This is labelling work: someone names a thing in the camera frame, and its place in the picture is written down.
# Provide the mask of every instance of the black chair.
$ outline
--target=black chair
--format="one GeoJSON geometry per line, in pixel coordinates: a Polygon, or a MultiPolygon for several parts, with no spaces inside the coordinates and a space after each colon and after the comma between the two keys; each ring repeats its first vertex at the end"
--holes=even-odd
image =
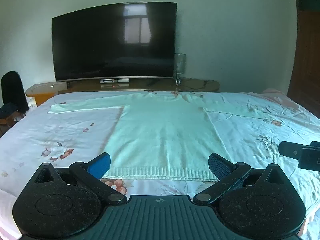
{"type": "Polygon", "coordinates": [[[25,116],[29,106],[17,72],[10,71],[2,77],[1,90],[4,105],[0,108],[0,125],[7,126],[9,129],[17,122],[15,120],[17,117],[25,116]]]}

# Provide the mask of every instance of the lamp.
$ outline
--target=lamp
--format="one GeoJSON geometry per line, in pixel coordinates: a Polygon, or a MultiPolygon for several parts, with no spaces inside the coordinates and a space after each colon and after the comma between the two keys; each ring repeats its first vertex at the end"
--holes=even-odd
{"type": "Polygon", "coordinates": [[[187,54],[176,53],[174,54],[174,73],[176,74],[176,85],[181,84],[180,75],[185,72],[186,69],[186,57],[187,54]]]}

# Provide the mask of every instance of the white bedding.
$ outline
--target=white bedding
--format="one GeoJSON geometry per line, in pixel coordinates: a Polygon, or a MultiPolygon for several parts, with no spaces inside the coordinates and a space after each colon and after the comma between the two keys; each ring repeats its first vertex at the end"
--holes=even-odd
{"type": "MultiPolygon", "coordinates": [[[[320,203],[320,175],[314,171],[298,169],[297,161],[280,156],[277,147],[282,140],[302,144],[319,141],[320,120],[285,95],[269,92],[261,95],[196,95],[230,103],[248,104],[275,116],[272,119],[261,120],[209,113],[233,161],[246,162],[253,168],[265,168],[269,163],[278,163],[297,189],[306,205],[307,213],[310,214],[320,203]]],[[[12,220],[12,205],[38,166],[43,162],[52,162],[55,167],[67,167],[76,161],[91,160],[102,152],[121,114],[121,109],[113,108],[54,115],[47,113],[50,106],[128,93],[132,92],[80,92],[57,95],[29,113],[0,139],[1,238],[5,240],[19,237],[20,233],[12,220]]],[[[190,194],[192,197],[212,185],[200,181],[106,178],[104,182],[127,197],[132,194],[190,194]]]]}

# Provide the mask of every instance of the television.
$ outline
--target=television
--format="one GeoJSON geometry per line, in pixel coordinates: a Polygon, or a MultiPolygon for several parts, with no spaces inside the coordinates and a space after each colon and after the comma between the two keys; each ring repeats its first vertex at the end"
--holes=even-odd
{"type": "Polygon", "coordinates": [[[177,4],[117,3],[52,19],[56,81],[173,77],[177,4]]]}

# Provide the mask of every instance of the cylindrical lampshade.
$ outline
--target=cylindrical lampshade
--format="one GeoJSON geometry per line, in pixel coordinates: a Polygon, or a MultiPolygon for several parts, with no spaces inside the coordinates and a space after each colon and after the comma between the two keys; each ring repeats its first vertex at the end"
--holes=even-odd
{"type": "Polygon", "coordinates": [[[176,74],[183,74],[186,70],[186,54],[174,54],[174,72],[176,74]]]}

